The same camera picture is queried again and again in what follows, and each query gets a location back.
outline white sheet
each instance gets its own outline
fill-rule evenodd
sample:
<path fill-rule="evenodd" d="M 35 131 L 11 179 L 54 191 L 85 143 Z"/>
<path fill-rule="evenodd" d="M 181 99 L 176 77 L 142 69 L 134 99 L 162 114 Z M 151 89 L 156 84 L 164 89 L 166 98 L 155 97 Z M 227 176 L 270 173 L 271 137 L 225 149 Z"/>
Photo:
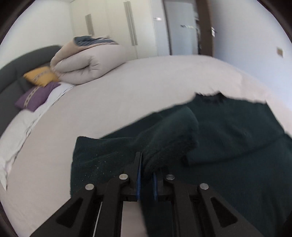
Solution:
<path fill-rule="evenodd" d="M 28 237 L 70 198 L 76 138 L 102 137 L 153 112 L 184 103 L 195 92 L 267 101 L 292 134 L 292 114 L 270 91 L 233 66 L 206 56 L 129 61 L 103 77 L 76 86 L 36 124 L 8 177 L 0 200 L 19 237 Z M 122 236 L 146 236 L 137 203 L 123 213 Z"/>
<path fill-rule="evenodd" d="M 47 101 L 34 112 L 27 109 L 20 111 L 2 134 L 0 138 L 0 181 L 5 190 L 7 188 L 7 177 L 14 160 L 30 132 L 45 112 L 73 87 L 72 84 L 61 82 L 60 86 L 52 90 Z"/>

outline dark gray headboard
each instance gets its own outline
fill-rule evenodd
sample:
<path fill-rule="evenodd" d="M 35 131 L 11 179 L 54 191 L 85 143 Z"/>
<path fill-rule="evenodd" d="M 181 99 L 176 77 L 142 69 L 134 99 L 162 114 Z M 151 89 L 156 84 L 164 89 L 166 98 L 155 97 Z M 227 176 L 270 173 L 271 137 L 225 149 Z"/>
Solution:
<path fill-rule="evenodd" d="M 13 60 L 0 70 L 0 136 L 20 111 L 14 103 L 32 87 L 23 75 L 37 67 L 49 65 L 60 48 L 53 45 L 37 49 Z"/>

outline mattress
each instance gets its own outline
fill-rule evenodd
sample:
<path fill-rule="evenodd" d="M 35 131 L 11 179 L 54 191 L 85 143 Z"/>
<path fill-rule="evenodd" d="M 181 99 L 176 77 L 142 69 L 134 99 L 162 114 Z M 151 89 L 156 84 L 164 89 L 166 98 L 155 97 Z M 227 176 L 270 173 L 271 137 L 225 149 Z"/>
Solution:
<path fill-rule="evenodd" d="M 78 136 L 100 138 L 195 93 L 267 102 L 288 134 L 292 112 L 251 76 L 212 57 L 166 56 L 129 61 L 79 85 L 39 120 L 18 154 L 0 200 L 19 237 L 28 237 L 70 198 Z M 147 236 L 138 203 L 125 203 L 122 236 Z"/>

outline wardrobe handle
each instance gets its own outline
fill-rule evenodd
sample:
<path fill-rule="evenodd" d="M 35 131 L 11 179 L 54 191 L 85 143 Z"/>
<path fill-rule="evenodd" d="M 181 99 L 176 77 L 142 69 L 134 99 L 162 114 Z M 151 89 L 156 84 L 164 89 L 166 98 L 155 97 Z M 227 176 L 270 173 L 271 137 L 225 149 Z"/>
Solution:
<path fill-rule="evenodd" d="M 130 1 L 127 1 L 127 3 L 128 3 L 129 17 L 130 17 L 130 21 L 131 21 L 131 24 L 132 24 L 132 31 L 133 31 L 135 45 L 138 45 L 131 2 Z"/>
<path fill-rule="evenodd" d="M 124 7 L 125 7 L 125 12 L 126 12 L 126 17 L 127 17 L 127 22 L 128 22 L 128 27 L 129 27 L 129 32 L 130 32 L 132 46 L 135 46 L 135 41 L 134 41 L 132 23 L 131 23 L 131 19 L 130 19 L 128 2 L 124 2 Z"/>
<path fill-rule="evenodd" d="M 93 25 L 92 25 L 92 19 L 91 14 L 88 14 L 85 16 L 86 26 L 88 30 L 88 34 L 94 35 Z"/>

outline light switch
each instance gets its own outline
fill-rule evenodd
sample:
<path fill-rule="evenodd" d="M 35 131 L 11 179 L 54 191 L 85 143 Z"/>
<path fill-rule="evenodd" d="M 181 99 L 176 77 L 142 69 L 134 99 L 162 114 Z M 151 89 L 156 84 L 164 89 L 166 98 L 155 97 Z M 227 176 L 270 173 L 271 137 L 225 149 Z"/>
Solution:
<path fill-rule="evenodd" d="M 277 54 L 284 58 L 284 51 L 283 51 L 283 49 L 277 47 Z"/>

